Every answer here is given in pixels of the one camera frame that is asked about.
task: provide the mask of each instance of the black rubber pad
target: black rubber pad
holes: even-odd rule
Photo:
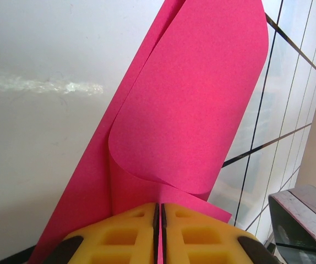
[[[268,247],[267,247],[267,250],[272,254],[274,255],[274,252],[275,252],[275,244],[274,243],[269,243]]]
[[[63,240],[44,260],[43,264],[67,264],[83,241],[82,236]]]
[[[0,260],[0,264],[23,264],[31,257],[36,246],[29,247],[21,252]]]
[[[158,264],[158,244],[159,244],[159,204],[156,203],[153,216],[153,263]]]
[[[237,240],[254,264],[279,264],[262,243],[247,236],[240,236]]]
[[[167,216],[165,206],[162,203],[162,245],[163,245],[163,264],[167,263]]]

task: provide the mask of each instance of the pink paper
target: pink paper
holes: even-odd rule
[[[260,0],[166,0],[29,261],[146,202],[207,203],[265,62]]]

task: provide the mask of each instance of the silver metal object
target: silver metal object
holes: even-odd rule
[[[316,188],[311,185],[269,196],[275,243],[288,263],[316,263]]]

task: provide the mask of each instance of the paper sheet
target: paper sheet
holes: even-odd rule
[[[260,0],[166,0],[29,261],[146,202],[206,202],[268,49]]]

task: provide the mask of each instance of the yellow foam block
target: yellow foam block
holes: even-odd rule
[[[257,240],[248,232],[172,203],[165,214],[166,264],[253,264],[237,240]]]
[[[152,264],[155,205],[146,203],[70,233],[65,240],[84,240],[68,263]]]

